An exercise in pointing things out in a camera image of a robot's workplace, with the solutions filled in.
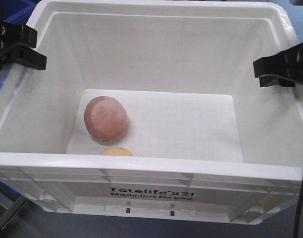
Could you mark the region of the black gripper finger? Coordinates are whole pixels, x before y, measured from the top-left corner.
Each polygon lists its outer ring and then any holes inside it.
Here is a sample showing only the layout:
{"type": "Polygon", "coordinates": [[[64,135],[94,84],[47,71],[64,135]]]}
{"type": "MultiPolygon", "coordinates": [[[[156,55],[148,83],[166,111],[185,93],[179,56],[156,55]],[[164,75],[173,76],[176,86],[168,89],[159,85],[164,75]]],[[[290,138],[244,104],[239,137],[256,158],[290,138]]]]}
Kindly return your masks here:
{"type": "Polygon", "coordinates": [[[276,74],[289,76],[297,85],[303,85],[303,42],[279,53],[261,57],[253,62],[254,76],[276,74]]]}
{"type": "Polygon", "coordinates": [[[25,25],[0,21],[0,50],[11,45],[35,48],[37,30],[25,25]]]}
{"type": "Polygon", "coordinates": [[[45,70],[47,57],[27,46],[13,44],[0,49],[0,70],[4,65],[12,63],[36,70],[45,70]]]}
{"type": "Polygon", "coordinates": [[[281,87],[295,87],[296,84],[289,76],[276,74],[262,74],[259,78],[260,87],[281,86],[281,87]]]}

